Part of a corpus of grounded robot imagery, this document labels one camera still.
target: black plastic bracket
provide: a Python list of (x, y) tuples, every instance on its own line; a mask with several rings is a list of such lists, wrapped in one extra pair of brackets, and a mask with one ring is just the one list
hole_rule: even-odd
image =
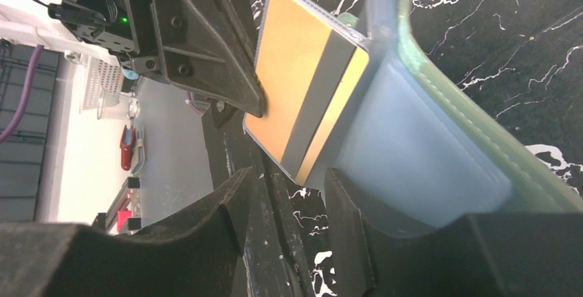
[(162, 74), (175, 86), (254, 116), (265, 96), (254, 72), (249, 0), (152, 0)]
[(95, 228), (97, 228), (99, 230), (102, 230), (103, 232), (105, 232), (106, 229), (107, 229), (107, 226), (106, 226), (106, 223), (105, 223), (106, 219), (107, 219), (107, 213), (105, 213), (105, 212), (99, 212), (95, 216), (95, 219), (93, 220), (93, 223), (92, 223), (91, 226), (92, 227), (95, 227)]
[(249, 226), (263, 234), (250, 233), (247, 250), (250, 259), (266, 259), (249, 264), (252, 291), (261, 296), (314, 297), (300, 227), (289, 200), (288, 187), (293, 183), (259, 146), (250, 152), (254, 167), (250, 218), (254, 220)]

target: red handle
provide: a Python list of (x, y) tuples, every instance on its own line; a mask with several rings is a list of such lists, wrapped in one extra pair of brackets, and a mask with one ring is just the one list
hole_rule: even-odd
[(122, 147), (122, 169), (129, 171), (131, 168), (131, 149), (129, 147)]
[[(126, 134), (130, 133), (129, 143), (126, 143)], [(135, 141), (135, 131), (133, 126), (128, 128), (127, 125), (124, 126), (124, 131), (122, 132), (122, 139), (120, 141), (120, 149), (122, 150), (122, 169), (124, 171), (129, 171), (131, 168), (131, 156), (133, 150), (133, 143)]]

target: black mount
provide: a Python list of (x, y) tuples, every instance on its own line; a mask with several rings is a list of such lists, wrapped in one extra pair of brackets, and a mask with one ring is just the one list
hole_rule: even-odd
[(49, 13), (140, 75), (265, 112), (250, 0), (63, 0)]
[(467, 214), (426, 226), (336, 169), (326, 176), (339, 296), (572, 296), (583, 289), (583, 214)]

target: purple cable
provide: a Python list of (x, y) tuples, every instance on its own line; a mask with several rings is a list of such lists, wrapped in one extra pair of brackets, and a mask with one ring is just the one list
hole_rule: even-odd
[(28, 104), (30, 90), (32, 89), (32, 79), (34, 78), (34, 72), (36, 71), (36, 66), (39, 63), (44, 48), (42, 45), (37, 45), (32, 52), (28, 68), (26, 69), (26, 77), (24, 79), (24, 86), (22, 86), (19, 106), (16, 108), (16, 113), (14, 113), (14, 117), (12, 117), (8, 126), (0, 133), (0, 143), (5, 142), (14, 133), (14, 130), (17, 129), (18, 124), (26, 112), (26, 105)]

